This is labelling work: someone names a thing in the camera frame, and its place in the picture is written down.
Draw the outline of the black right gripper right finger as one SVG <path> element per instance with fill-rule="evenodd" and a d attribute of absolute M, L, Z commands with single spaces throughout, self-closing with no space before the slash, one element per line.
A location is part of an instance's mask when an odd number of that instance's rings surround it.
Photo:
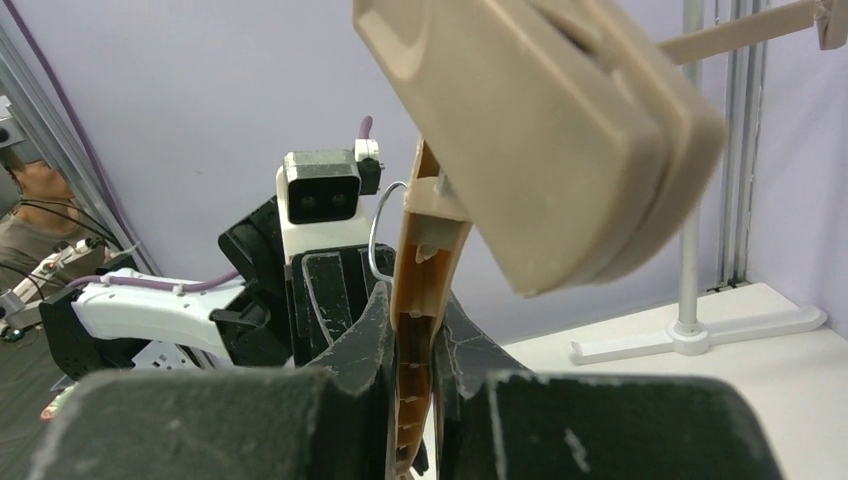
<path fill-rule="evenodd" d="M 753 409 L 705 377 L 536 373 L 451 299 L 435 339 L 442 479 L 778 479 Z"/>

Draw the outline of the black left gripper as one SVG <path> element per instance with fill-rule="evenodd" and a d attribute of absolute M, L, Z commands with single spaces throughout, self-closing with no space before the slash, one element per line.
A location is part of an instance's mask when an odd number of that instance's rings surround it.
<path fill-rule="evenodd" d="M 367 226 L 338 245 L 309 241 L 298 252 L 285 239 L 278 202 L 271 197 L 218 238 L 218 246 L 244 279 L 235 300 L 217 311 L 217 329 L 237 366 L 303 367 L 395 357 L 386 319 L 388 293 L 375 277 L 388 274 L 395 252 L 368 251 Z"/>

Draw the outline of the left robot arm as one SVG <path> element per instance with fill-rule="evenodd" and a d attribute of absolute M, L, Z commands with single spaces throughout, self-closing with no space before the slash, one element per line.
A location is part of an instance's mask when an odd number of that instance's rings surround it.
<path fill-rule="evenodd" d="M 287 259 L 277 201 L 270 198 L 218 238 L 237 277 L 204 291 L 115 260 L 90 283 L 42 303 L 53 360 L 70 378 L 105 369 L 302 366 L 361 317 L 394 250 L 365 240 L 309 247 Z"/>

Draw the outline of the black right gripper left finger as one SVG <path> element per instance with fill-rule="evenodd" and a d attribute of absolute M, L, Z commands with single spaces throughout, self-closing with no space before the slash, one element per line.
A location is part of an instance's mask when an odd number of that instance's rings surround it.
<path fill-rule="evenodd" d="M 378 283 L 308 365 L 111 370 L 85 378 L 34 453 L 33 479 L 392 479 L 394 336 Z"/>

